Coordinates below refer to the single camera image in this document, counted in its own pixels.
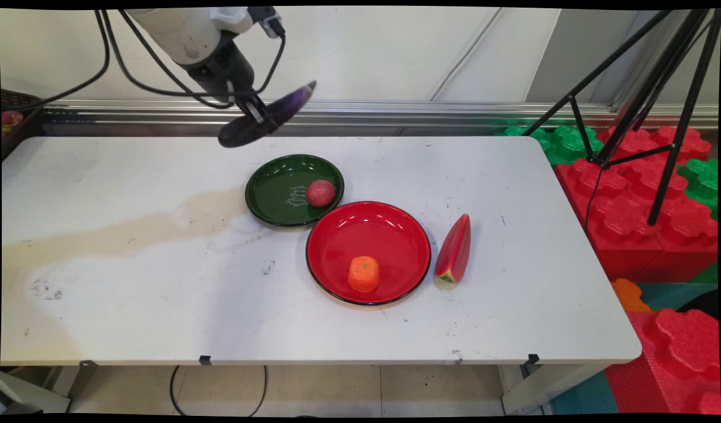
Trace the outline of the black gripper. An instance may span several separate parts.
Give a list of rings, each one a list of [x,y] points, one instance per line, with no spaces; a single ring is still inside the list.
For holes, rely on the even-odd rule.
[[[212,108],[238,107],[250,122],[261,127],[277,127],[277,122],[253,89],[254,70],[234,37],[222,36],[213,52],[194,65],[185,65],[188,76],[198,83],[204,95],[194,99]]]

